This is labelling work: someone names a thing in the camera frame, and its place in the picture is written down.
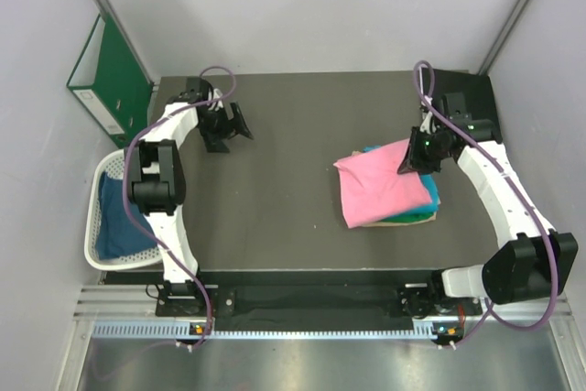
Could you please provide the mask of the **green towel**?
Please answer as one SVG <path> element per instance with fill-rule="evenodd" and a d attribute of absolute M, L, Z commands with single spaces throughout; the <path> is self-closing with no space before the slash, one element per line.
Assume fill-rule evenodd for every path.
<path fill-rule="evenodd" d="M 436 218 L 437 212 L 412 212 L 402 213 L 397 216 L 385 218 L 381 223 L 421 223 L 433 221 Z"/>

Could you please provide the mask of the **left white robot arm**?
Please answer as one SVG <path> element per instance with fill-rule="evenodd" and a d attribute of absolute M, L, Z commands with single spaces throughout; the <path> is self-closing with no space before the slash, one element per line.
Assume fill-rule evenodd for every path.
<path fill-rule="evenodd" d="M 206 79 L 187 79 L 184 91 L 170 97 L 162 116 L 137 135 L 125 152 L 123 183 L 126 208 L 135 206 L 148 227 L 132 219 L 138 230 L 157 244 L 163 280 L 157 283 L 159 317 L 204 316 L 210 298 L 198 279 L 183 221 L 187 181 L 179 149 L 197 130 L 209 153 L 228 153 L 226 141 L 254 136 L 238 103 L 222 103 L 224 94 Z"/>

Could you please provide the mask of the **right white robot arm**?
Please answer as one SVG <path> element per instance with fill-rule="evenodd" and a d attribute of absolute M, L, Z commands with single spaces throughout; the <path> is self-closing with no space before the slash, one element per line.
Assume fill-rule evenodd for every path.
<path fill-rule="evenodd" d="M 427 292 L 440 314 L 461 298 L 504 305 L 533 299 L 555 301 L 578 253 L 570 233 L 559 233 L 527 195 L 505 145 L 488 119 L 474 120 L 460 93 L 438 101 L 422 97 L 423 121 L 411 130 L 400 174 L 438 172 L 453 160 L 473 185 L 489 215 L 498 245 L 484 264 L 441 269 Z"/>

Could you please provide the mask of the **turquoise towel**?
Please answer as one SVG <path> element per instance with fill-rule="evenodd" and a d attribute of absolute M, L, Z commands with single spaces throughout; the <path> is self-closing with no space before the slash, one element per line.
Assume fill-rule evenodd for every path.
<path fill-rule="evenodd" d="M 430 175 L 416 172 L 397 174 L 407 152 L 407 144 L 408 141 L 403 139 L 380 147 L 369 147 L 362 152 L 367 171 L 368 201 L 385 215 L 420 212 L 423 208 L 434 212 L 439 207 L 439 192 Z"/>

